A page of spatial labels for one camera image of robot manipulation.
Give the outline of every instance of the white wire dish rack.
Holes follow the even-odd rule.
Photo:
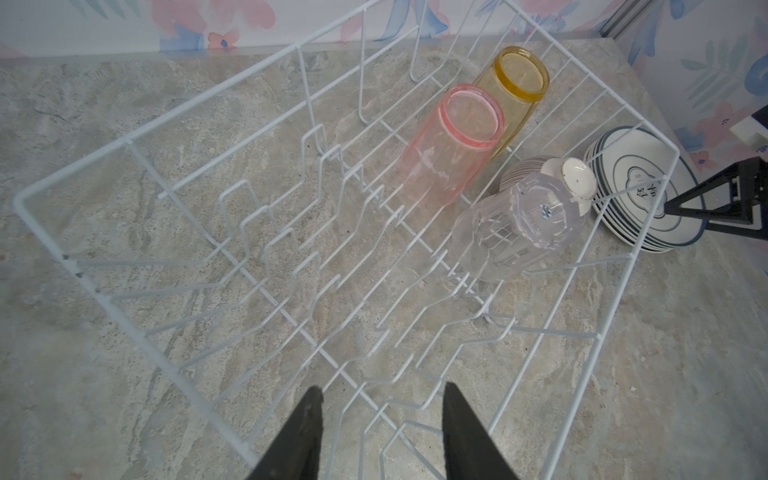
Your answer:
[[[599,228],[600,198],[577,246],[491,285],[447,252],[453,221],[509,162],[582,155],[617,124],[656,134],[673,167],[677,148],[512,2],[476,2],[445,45],[420,45],[417,25],[366,48],[380,3],[25,188],[15,209],[246,466],[317,384],[325,478],[443,478],[453,381],[513,468],[550,478],[640,244]],[[359,52],[310,51],[356,15]],[[394,165],[410,134],[510,44],[550,70],[535,115],[456,204],[405,199]]]

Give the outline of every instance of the wall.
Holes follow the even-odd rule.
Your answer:
[[[403,28],[416,25],[415,12],[420,15],[424,1],[379,3],[366,18],[366,37],[387,39]],[[427,36],[454,35],[469,8],[472,17],[477,18],[488,12],[495,2],[428,1]],[[549,31],[570,32],[599,29],[622,1],[521,0],[518,4]],[[5,0],[0,15],[0,59],[289,45],[362,3],[362,0]],[[352,18],[321,40],[356,40],[359,30],[359,17]]]
[[[755,152],[729,127],[768,104],[766,0],[663,0],[618,39],[700,180]],[[768,242],[746,240],[768,273]]]

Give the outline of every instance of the yellow glass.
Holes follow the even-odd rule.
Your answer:
[[[549,89],[549,72],[541,60],[520,47],[507,47],[475,80],[502,107],[505,127],[491,158],[504,150]]]

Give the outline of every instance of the pink glass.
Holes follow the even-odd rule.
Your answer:
[[[422,204],[449,205],[488,161],[503,130],[504,114],[490,94],[456,85],[429,112],[400,157],[403,190]]]

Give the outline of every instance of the white plate with blue rim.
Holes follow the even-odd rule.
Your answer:
[[[603,194],[612,194],[651,178],[658,178],[664,175],[672,161],[672,150],[650,132],[640,128],[632,130],[632,127],[618,127],[607,132],[594,146],[594,151],[601,149],[594,159],[593,171]],[[654,218],[647,239],[655,247],[685,247],[701,238],[706,223],[695,218],[667,215],[664,213],[664,203],[696,185],[694,173],[681,158],[664,192],[659,190],[658,184],[640,185],[616,197],[611,202],[615,208],[609,209],[630,233],[637,236],[635,232],[640,232],[652,202],[658,195],[662,195],[658,208],[653,212]],[[706,208],[702,197],[689,200],[683,206]]]
[[[594,153],[594,147],[596,146],[595,142],[592,144],[588,149],[587,153],[584,155],[584,161],[588,161],[592,154]],[[598,179],[598,195],[597,197],[604,197],[606,196],[606,192],[603,190],[603,187],[601,185],[601,182]],[[615,202],[616,200],[611,201],[611,203],[608,205],[608,208],[605,210],[605,213],[603,214],[603,224],[616,236],[619,238],[619,240],[623,241],[627,245],[634,246],[637,242],[637,238],[639,235],[637,232],[639,230],[635,230],[634,232],[630,231],[630,229],[627,227],[626,223],[621,220],[619,217],[617,217],[615,211]],[[602,209],[603,204],[595,204],[593,206],[594,211],[599,214],[600,210]],[[654,241],[652,241],[648,236],[645,237],[645,240],[643,241],[643,245],[641,246],[641,249],[646,252],[650,253],[663,253],[668,252],[671,250],[669,247],[662,247],[661,245],[656,244]]]

